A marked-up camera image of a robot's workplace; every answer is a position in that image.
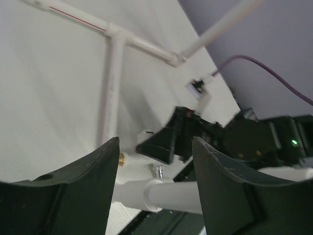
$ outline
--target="white tabletop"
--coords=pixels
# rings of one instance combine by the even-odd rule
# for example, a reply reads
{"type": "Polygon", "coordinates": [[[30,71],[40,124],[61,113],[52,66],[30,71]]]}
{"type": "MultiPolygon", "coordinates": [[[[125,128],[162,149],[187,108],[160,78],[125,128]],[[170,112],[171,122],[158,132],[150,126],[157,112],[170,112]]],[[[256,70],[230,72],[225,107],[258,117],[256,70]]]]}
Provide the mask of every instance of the white tabletop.
{"type": "MultiPolygon", "coordinates": [[[[64,2],[172,51],[197,38],[176,0],[64,2]]],[[[101,144],[110,43],[95,30],[18,0],[0,2],[0,32],[0,180],[35,179],[101,144]]],[[[174,68],[127,47],[118,118],[121,149],[133,150],[143,129],[160,129],[176,105],[195,108],[185,85],[215,68],[205,49],[174,68]]],[[[224,125],[239,108],[220,76],[208,89],[213,98],[203,118],[224,125]]],[[[182,168],[176,162],[165,176],[182,168]]],[[[116,180],[150,177],[146,166],[120,167],[116,180]]],[[[106,234],[116,234],[137,213],[113,204],[106,234]]]]}

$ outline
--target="black object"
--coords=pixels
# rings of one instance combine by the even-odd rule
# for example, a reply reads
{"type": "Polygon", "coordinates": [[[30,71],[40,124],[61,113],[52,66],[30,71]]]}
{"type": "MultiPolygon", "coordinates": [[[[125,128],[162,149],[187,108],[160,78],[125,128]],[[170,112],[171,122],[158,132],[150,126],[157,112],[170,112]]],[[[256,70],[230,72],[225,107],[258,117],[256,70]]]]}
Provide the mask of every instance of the black object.
{"type": "MultiPolygon", "coordinates": [[[[193,162],[174,179],[175,182],[196,181],[193,162]]],[[[204,227],[203,216],[180,211],[158,213],[141,211],[119,235],[198,235],[204,227]]]]}
{"type": "Polygon", "coordinates": [[[194,136],[254,169],[295,165],[313,153],[313,117],[258,120],[248,109],[222,127],[203,120],[193,110],[176,107],[166,126],[140,143],[136,152],[165,164],[171,164],[174,155],[185,162],[192,156],[194,136]]]}
{"type": "Polygon", "coordinates": [[[313,234],[313,179],[292,182],[263,174],[200,138],[192,147],[207,234],[313,234]]]}
{"type": "Polygon", "coordinates": [[[1,235],[102,235],[119,159],[113,138],[34,181],[0,182],[1,235]]]}

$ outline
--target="purple cable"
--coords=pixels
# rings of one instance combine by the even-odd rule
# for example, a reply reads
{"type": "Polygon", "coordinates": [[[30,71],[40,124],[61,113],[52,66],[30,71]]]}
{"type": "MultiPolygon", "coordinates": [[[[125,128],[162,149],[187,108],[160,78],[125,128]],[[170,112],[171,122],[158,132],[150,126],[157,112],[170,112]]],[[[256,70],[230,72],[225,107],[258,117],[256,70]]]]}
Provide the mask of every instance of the purple cable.
{"type": "Polygon", "coordinates": [[[253,59],[250,56],[246,56],[246,55],[234,55],[232,57],[230,57],[228,60],[226,60],[216,71],[214,71],[211,75],[213,77],[215,77],[218,73],[220,73],[230,62],[232,62],[233,60],[236,59],[245,59],[245,60],[249,60],[255,64],[257,64],[258,66],[262,67],[263,69],[265,69],[267,72],[269,72],[271,75],[273,75],[278,81],[280,81],[285,87],[287,87],[287,89],[289,91],[291,91],[292,93],[294,93],[297,97],[299,97],[300,99],[302,99],[303,101],[307,102],[308,104],[310,104],[311,106],[313,106],[313,100],[311,100],[310,98],[308,98],[307,96],[303,95],[301,92],[297,91],[292,85],[290,85],[288,82],[286,82],[281,76],[279,76],[277,73],[275,73],[272,69],[270,69],[269,67],[267,67],[265,64],[261,63],[260,61],[253,59]]]}

